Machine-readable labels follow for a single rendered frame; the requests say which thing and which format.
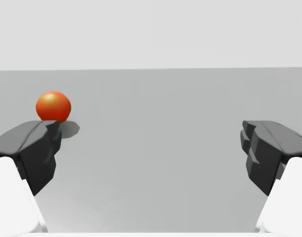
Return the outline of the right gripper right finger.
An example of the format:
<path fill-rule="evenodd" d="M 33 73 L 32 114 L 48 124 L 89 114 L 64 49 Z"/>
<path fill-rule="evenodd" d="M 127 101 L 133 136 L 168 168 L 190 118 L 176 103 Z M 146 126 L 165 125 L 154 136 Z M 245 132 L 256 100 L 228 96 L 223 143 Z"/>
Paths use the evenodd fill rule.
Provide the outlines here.
<path fill-rule="evenodd" d="M 243 121 L 242 150 L 250 180 L 267 200 L 259 233 L 302 234 L 302 135 L 274 121 Z"/>

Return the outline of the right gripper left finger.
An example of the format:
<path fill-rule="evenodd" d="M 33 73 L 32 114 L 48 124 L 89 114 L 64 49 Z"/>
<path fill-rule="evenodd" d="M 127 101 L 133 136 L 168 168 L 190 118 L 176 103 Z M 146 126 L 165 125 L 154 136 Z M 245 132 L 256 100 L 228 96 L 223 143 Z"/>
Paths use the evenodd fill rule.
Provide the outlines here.
<path fill-rule="evenodd" d="M 46 233 L 35 200 L 53 178 L 58 121 L 28 121 L 0 136 L 0 234 Z"/>

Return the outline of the small round ball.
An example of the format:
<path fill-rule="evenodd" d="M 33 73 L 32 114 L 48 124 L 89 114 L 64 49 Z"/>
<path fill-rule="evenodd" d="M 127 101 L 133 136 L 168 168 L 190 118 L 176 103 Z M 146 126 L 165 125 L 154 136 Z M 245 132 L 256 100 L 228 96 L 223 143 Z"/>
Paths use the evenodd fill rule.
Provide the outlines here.
<path fill-rule="evenodd" d="M 49 91 L 42 94 L 36 103 L 36 112 L 39 118 L 45 120 L 57 120 L 65 122 L 71 112 L 69 99 L 59 91 Z"/>

